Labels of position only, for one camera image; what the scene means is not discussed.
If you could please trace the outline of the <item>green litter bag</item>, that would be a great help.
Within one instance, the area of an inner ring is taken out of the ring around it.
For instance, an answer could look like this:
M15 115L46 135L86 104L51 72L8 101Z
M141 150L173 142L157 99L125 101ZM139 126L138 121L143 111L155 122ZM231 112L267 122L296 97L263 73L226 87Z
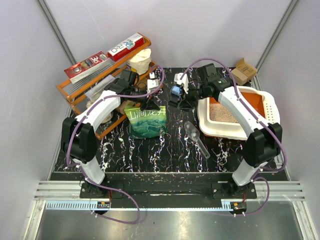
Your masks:
M141 110L139 107L126 106L124 112L130 122L129 134L135 139L154 138L167 132L167 109Z

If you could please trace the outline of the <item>clear plastic scoop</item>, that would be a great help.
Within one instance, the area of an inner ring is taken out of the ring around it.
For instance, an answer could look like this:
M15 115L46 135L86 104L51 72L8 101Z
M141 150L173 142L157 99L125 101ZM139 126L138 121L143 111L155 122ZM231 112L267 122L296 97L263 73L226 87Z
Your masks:
M184 123L184 129L187 136L198 146L204 158L208 159L211 155L200 139L200 131L190 121Z

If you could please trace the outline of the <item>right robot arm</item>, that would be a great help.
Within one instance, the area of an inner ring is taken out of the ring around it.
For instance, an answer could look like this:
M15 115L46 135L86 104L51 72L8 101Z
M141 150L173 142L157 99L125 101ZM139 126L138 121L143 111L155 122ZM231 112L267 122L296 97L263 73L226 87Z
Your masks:
M251 188L258 172L283 152L283 128L250 105L232 74L220 76L212 63L199 67L197 73L199 80L195 83L184 72L175 74L169 105L185 111L196 108L199 128L207 136L230 138L236 129L232 123L224 126L210 119L211 100L225 107L236 119L246 137L242 160L219 193L222 197L241 198Z

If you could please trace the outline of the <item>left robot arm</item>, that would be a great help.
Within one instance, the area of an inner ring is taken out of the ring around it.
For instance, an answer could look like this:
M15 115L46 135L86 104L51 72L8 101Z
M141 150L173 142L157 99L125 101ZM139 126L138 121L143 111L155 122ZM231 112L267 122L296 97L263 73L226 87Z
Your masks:
M102 121L127 100L140 103L147 109L159 109L152 102L152 96L161 89L165 74L160 74L160 82L152 91L140 90L135 85L137 76L136 72L123 70L119 77L104 87L100 97L87 110L76 117L67 117L62 122L61 150L66 155L66 164L69 168L79 167L85 182L91 186L91 192L98 198L115 190L108 187L108 178L96 157L96 131Z

